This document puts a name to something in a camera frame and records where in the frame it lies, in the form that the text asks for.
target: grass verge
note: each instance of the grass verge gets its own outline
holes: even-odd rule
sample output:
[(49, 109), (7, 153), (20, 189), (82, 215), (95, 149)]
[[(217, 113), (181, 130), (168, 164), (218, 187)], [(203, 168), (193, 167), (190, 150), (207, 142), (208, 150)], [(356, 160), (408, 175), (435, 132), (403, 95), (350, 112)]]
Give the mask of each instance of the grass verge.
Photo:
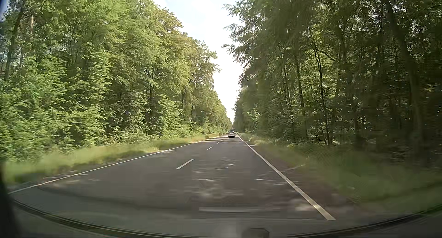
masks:
[(45, 154), (36, 162), (6, 162), (4, 177), (6, 183), (19, 184), (39, 178), (68, 172), (77, 166), (93, 165), (116, 161), (125, 157), (137, 157), (147, 153), (198, 142), (218, 136), (206, 134), (179, 139), (159, 139), (140, 144), (117, 144), (93, 146), (73, 151), (69, 154), (52, 152)]
[(359, 204), (375, 204), (395, 212), (418, 212), (442, 203), (440, 170), (388, 162), (386, 155), (345, 146), (279, 145), (251, 134), (240, 137), (250, 140), (264, 154), (300, 166), (297, 170), (314, 173)]

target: sky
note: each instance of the sky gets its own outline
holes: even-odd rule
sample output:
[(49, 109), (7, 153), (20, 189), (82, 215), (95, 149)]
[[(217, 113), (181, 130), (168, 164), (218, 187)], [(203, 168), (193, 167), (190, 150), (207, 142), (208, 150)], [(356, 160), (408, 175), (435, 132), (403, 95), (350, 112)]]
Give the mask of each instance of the sky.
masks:
[(190, 37), (204, 41), (210, 50), (216, 51), (218, 59), (214, 60), (221, 68), (213, 76), (214, 88), (226, 108), (227, 116), (233, 123), (235, 112), (233, 106), (240, 86), (238, 78), (242, 67), (236, 63), (224, 44), (231, 44), (230, 32), (223, 29), (232, 23), (240, 24), (237, 17), (228, 16), (224, 4), (234, 4), (239, 0), (154, 0), (157, 5), (174, 12), (183, 23), (181, 31)]

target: treeline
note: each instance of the treeline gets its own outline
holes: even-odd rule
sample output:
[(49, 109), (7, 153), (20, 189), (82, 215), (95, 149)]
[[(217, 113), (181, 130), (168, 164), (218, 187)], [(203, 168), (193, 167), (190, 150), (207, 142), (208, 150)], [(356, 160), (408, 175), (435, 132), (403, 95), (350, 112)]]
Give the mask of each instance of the treeline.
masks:
[(153, 0), (10, 0), (0, 156), (228, 130), (216, 54)]
[(240, 0), (234, 127), (415, 155), (442, 138), (442, 0)]

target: road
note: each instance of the road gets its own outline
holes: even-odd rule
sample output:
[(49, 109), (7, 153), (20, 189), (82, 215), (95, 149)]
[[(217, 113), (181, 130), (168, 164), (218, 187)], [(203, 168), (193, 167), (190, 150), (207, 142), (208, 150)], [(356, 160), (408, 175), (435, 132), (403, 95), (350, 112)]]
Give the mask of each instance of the road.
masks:
[(11, 195), (55, 215), (158, 232), (170, 231), (171, 221), (189, 219), (263, 218), (281, 225), (298, 220), (305, 227), (336, 222), (239, 137), (220, 136), (105, 165)]

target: distant vehicle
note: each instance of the distant vehicle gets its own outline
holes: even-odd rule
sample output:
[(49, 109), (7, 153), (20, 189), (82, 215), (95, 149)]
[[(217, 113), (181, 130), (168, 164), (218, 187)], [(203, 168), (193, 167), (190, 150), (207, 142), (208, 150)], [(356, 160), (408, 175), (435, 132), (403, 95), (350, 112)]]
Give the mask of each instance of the distant vehicle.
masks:
[(229, 138), (229, 137), (234, 137), (235, 138), (235, 131), (229, 131), (227, 133), (227, 138)]

